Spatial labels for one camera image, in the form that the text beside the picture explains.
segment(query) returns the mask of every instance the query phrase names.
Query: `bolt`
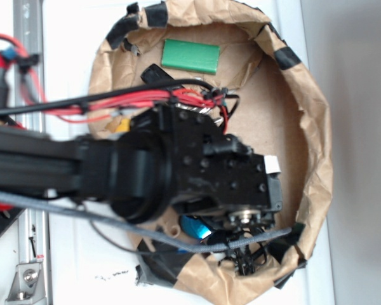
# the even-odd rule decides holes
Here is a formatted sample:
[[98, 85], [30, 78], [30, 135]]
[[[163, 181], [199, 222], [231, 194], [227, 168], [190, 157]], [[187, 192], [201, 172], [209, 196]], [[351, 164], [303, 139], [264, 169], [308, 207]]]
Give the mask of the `bolt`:
[[264, 183], [261, 183], [259, 186], [258, 186], [258, 189], [260, 190], [260, 192], [266, 192], [267, 190], [267, 186], [264, 184]]
[[188, 118], [188, 114], [187, 114], [187, 112], [185, 112], [185, 111], [181, 111], [181, 112], [179, 113], [179, 118], [180, 118], [182, 121], [185, 121], [185, 120]]
[[204, 122], [204, 117], [202, 117], [202, 116], [196, 117], [196, 123], [202, 124], [203, 122]]
[[231, 189], [237, 189], [237, 181], [233, 181], [230, 183], [230, 188]]
[[192, 164], [192, 157], [190, 156], [184, 156], [184, 159], [182, 160], [184, 165], [189, 166]]
[[28, 269], [24, 272], [24, 281], [28, 284], [33, 284], [38, 279], [38, 273], [32, 269]]
[[244, 216], [243, 218], [240, 219], [241, 224], [247, 224], [249, 222], [250, 222], [250, 218], [248, 218], [247, 216]]
[[201, 167], [208, 168], [209, 167], [209, 160], [207, 160], [206, 158], [203, 158], [201, 161]]
[[20, 291], [17, 294], [17, 300], [25, 300], [27, 298], [27, 293], [25, 291]]
[[227, 162], [227, 165], [230, 167], [230, 168], [233, 168], [235, 165], [236, 165], [236, 162], [234, 160], [229, 160], [229, 162]]

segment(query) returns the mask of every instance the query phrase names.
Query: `yellow connector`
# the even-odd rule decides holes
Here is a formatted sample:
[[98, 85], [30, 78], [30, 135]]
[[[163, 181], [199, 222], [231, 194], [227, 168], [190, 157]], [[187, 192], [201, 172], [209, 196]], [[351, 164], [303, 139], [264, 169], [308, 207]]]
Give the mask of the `yellow connector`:
[[122, 119], [120, 125], [117, 126], [114, 132], [129, 132], [130, 131], [130, 119]]

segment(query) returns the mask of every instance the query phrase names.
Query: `brown cardboard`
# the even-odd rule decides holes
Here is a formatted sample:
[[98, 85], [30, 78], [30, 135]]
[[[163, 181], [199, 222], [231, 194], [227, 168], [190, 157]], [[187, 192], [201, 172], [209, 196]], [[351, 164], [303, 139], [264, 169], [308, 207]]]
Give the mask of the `brown cardboard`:
[[[282, 263], [268, 263], [251, 276], [238, 276], [231, 262], [218, 266], [213, 256], [194, 255], [177, 277], [176, 289], [201, 295], [212, 304], [246, 304], [279, 278], [295, 270], [299, 259], [310, 259], [319, 230], [331, 203], [333, 167], [328, 103], [304, 64], [281, 70], [274, 52], [286, 45], [267, 25], [261, 11], [231, 0], [167, 0], [168, 25], [150, 29], [145, 11], [139, 30], [128, 34], [139, 56], [107, 41], [93, 63], [90, 93], [142, 84], [141, 72], [161, 63], [166, 38], [220, 45], [217, 75], [165, 69], [174, 78], [200, 77], [215, 85], [237, 90], [241, 105], [229, 123], [229, 133], [242, 138], [256, 153], [278, 156], [284, 207], [277, 227], [306, 225], [297, 245]], [[99, 112], [89, 113], [89, 117]], [[107, 137], [121, 118], [90, 125], [91, 132]], [[169, 209], [156, 223], [180, 239], [177, 216]], [[133, 244], [141, 238], [134, 236]]]

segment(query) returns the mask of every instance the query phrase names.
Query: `metal bracket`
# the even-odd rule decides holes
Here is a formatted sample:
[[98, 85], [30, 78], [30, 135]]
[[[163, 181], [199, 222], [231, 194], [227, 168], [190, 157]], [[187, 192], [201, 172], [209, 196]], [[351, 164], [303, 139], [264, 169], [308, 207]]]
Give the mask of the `metal bracket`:
[[6, 305], [47, 304], [42, 268], [40, 262], [17, 265]]

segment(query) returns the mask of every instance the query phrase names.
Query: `white wall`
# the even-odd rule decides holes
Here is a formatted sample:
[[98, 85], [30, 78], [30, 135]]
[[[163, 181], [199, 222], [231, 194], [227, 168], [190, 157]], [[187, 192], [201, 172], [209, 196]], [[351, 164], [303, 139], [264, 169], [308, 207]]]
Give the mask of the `white wall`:
[[328, 216], [338, 305], [381, 305], [381, 0], [302, 0], [309, 66], [331, 104]]

